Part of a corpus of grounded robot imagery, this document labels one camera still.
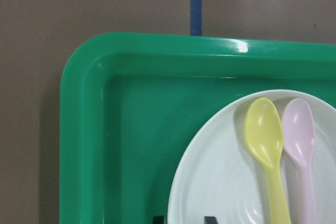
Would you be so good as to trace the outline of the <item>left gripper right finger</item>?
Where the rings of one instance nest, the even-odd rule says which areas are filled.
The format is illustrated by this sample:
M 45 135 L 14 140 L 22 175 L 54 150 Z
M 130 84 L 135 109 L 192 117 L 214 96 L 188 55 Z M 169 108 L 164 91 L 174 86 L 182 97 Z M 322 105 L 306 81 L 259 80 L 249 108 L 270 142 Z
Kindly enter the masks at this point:
M 214 216 L 205 216 L 204 217 L 205 224 L 218 224 L 217 218 Z

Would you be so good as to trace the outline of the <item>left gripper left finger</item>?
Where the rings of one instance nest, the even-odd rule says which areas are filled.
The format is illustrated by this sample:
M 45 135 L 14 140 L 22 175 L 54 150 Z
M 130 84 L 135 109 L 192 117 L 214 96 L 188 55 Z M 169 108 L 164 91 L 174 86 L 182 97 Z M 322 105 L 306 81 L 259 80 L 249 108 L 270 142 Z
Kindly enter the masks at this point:
M 153 224 L 164 224 L 164 216 L 154 216 Z

